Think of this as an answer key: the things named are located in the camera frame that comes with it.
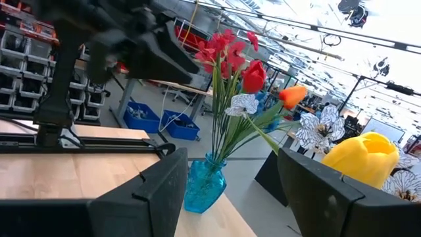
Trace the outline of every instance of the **black and white flower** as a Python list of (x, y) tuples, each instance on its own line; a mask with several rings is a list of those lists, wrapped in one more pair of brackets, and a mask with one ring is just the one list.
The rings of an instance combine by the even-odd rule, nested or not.
[(238, 94), (231, 98), (231, 107), (225, 110), (225, 113), (230, 116), (243, 116), (247, 113), (253, 115), (257, 112), (257, 105), (259, 101), (253, 94)]
[(407, 201), (419, 202), (421, 201), (421, 175), (406, 170), (397, 171), (387, 178), (382, 190)]
[(409, 168), (421, 162), (419, 158), (406, 154), (397, 142), (393, 142), (399, 150), (399, 162), (396, 168)]
[(335, 141), (345, 134), (345, 119), (339, 117), (335, 106), (328, 105), (320, 119), (311, 113), (301, 115), (301, 128), (296, 137), (304, 149), (313, 149), (317, 152), (329, 150), (330, 141)]

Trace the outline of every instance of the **shelving rack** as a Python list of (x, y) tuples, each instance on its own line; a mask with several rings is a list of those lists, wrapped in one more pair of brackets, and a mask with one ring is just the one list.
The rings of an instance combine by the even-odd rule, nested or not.
[[(30, 14), (30, 6), (16, 6), (1, 0), (0, 22), (0, 116), (32, 120), (40, 98), (53, 81), (53, 50), (59, 45), (54, 27)], [(23, 42), (23, 50), (11, 49), (8, 37)], [(80, 48), (80, 59), (89, 60), (87, 45)], [(105, 85), (92, 84), (84, 68), (75, 66), (70, 84), (70, 102), (76, 124), (100, 125), (99, 115), (105, 102)]]

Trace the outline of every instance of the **ceiling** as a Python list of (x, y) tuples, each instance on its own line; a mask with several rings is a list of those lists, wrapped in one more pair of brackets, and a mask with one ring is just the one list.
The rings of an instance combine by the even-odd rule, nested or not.
[[(400, 0), (400, 4), (394, 3), (393, 6), (390, 1), (364, 1), (369, 17), (363, 29), (350, 28), (347, 22), (344, 22), (345, 15), (337, 9), (338, 0), (200, 0), (200, 2), (413, 45), (420, 45), (419, 42), (421, 42), (421, 34), (418, 33), (418, 30), (410, 27), (412, 22), (421, 20), (421, 14), (417, 11), (421, 2), (413, 0)], [(297, 68), (301, 68), (298, 78), (300, 80), (311, 80), (323, 93), (329, 92), (340, 99), (345, 99), (357, 82), (352, 74), (370, 76), (372, 65), (384, 57), (388, 57), (390, 72), (387, 77), (378, 77), (378, 80), (384, 82), (392, 80), (396, 84), (408, 86), (421, 92), (421, 84), (417, 82), (416, 78), (416, 75), (418, 75), (416, 69), (421, 63), (420, 54), (379, 45), (373, 46), (369, 43), (346, 38), (342, 38), (338, 46), (329, 47), (322, 43), (324, 34), (320, 32), (294, 28), (261, 18), (236, 14), (233, 11), (224, 12), (224, 16), (241, 28), (263, 32), (267, 36), (275, 38), (286, 36), (290, 42), (311, 47), (318, 51), (323, 50), (330, 54), (340, 55), (344, 58), (344, 60), (339, 61), (300, 47), (259, 36), (259, 41), (263, 45), (273, 49), (274, 53), (279, 53), (286, 61), (293, 64), (296, 58), (308, 61), (307, 67), (310, 68), (302, 69), (301, 66), (297, 66)], [(394, 126), (399, 126), (407, 130), (408, 133), (421, 133), (421, 130), (419, 130), (421, 122), (418, 122), (417, 119), (421, 113), (421, 99), (419, 97), (409, 97), (387, 90), (383, 86), (371, 84), (371, 82), (363, 82), (358, 86), (357, 91), (349, 101), (350, 108), (356, 111), (363, 109), (366, 116), (373, 116)]]

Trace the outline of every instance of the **blue storage bin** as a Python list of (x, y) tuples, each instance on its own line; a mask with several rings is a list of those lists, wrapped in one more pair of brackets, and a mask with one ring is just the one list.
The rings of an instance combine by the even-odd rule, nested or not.
[(151, 108), (149, 108), (149, 106), (143, 103), (129, 102), (127, 107), (131, 107), (134, 110), (141, 109), (146, 113), (146, 118), (135, 118), (126, 109), (126, 112), (124, 112), (124, 121), (128, 128), (140, 129), (152, 134), (159, 131), (159, 117)]
[[(165, 126), (168, 122), (172, 120), (171, 116), (178, 116), (180, 113), (174, 111), (164, 110), (162, 115), (162, 125)], [(196, 139), (197, 133), (200, 131), (200, 128), (185, 114), (181, 114), (178, 117), (181, 121), (193, 124), (194, 128), (186, 128), (184, 126), (178, 126), (175, 122), (171, 122), (166, 130), (173, 138), (185, 139), (194, 141)]]

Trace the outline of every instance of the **blue glass vase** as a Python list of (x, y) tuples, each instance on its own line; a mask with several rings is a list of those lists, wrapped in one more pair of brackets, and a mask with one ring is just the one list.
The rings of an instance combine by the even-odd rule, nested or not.
[(193, 161), (187, 178), (184, 209), (194, 213), (204, 213), (221, 196), (226, 188), (222, 174), (223, 163), (215, 163), (212, 153), (206, 154), (204, 161)]

